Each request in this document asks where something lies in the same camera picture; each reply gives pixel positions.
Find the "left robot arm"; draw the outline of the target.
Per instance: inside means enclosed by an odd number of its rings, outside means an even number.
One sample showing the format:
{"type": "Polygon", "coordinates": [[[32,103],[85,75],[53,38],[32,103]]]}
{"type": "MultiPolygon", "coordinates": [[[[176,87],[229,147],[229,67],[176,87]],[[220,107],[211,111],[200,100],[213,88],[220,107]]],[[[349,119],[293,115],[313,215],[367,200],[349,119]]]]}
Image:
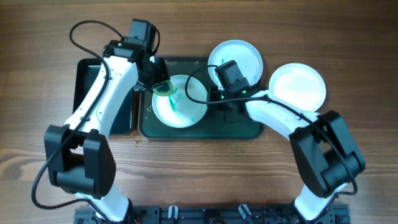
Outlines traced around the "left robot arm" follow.
{"type": "Polygon", "coordinates": [[[173,92],[164,59],[152,61],[160,44],[160,32],[149,21],[133,19],[129,35],[112,40],[98,56],[101,68],[79,105],[63,126],[51,125],[44,134],[46,162],[31,191],[36,191],[45,171],[50,183],[86,202],[95,219],[103,223],[139,223],[131,201],[114,183],[116,163],[108,139],[115,117],[131,90],[151,91],[159,96],[173,92]]]}

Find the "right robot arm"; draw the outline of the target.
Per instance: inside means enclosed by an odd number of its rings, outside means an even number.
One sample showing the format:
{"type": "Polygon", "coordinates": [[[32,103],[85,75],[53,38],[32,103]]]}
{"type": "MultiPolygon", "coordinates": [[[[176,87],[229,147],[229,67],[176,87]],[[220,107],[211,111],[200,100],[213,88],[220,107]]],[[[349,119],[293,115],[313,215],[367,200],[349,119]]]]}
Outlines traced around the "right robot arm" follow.
{"type": "Polygon", "coordinates": [[[365,160],[342,116],[330,110],[325,114],[305,111],[276,97],[259,84],[250,85],[234,60],[212,65],[223,88],[214,103],[241,103],[248,116],[287,138],[304,182],[294,201],[301,218],[319,219],[333,201],[347,192],[366,168],[365,160]]]}

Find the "light blue plate top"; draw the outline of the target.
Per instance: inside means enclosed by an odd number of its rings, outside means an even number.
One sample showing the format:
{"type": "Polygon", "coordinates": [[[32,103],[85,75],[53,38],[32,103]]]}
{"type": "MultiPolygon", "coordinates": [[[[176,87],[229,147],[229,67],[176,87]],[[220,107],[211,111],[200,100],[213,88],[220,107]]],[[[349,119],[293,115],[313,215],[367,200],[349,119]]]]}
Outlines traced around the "light blue plate top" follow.
{"type": "Polygon", "coordinates": [[[249,42],[227,40],[213,49],[208,65],[221,65],[234,60],[250,86],[257,84],[263,71],[263,61],[259,51],[249,42]]]}

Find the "green yellow sponge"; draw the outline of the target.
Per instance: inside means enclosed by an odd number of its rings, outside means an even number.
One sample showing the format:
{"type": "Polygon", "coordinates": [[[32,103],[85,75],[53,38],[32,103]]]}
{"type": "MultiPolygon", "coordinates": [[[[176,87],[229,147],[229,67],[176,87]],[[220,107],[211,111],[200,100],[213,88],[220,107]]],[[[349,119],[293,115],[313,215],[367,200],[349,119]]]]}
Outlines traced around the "green yellow sponge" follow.
{"type": "Polygon", "coordinates": [[[170,80],[162,82],[159,86],[153,88],[153,92],[158,96],[169,96],[173,94],[173,84],[170,80]]]}

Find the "white plate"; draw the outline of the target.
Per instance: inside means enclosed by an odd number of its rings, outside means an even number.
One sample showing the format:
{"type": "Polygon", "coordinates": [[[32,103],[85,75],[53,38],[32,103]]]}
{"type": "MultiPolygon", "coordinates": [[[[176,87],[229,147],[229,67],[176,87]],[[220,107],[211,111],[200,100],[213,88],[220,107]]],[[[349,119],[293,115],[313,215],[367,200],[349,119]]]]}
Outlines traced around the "white plate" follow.
{"type": "Polygon", "coordinates": [[[322,76],[303,63],[279,67],[269,80],[270,91],[281,100],[306,111],[317,111],[326,100],[322,76]]]}
{"type": "Polygon", "coordinates": [[[187,128],[199,122],[207,111],[207,105],[190,100],[185,93],[188,75],[170,77],[173,93],[169,96],[152,96],[152,108],[156,117],[172,128],[187,128]]]}

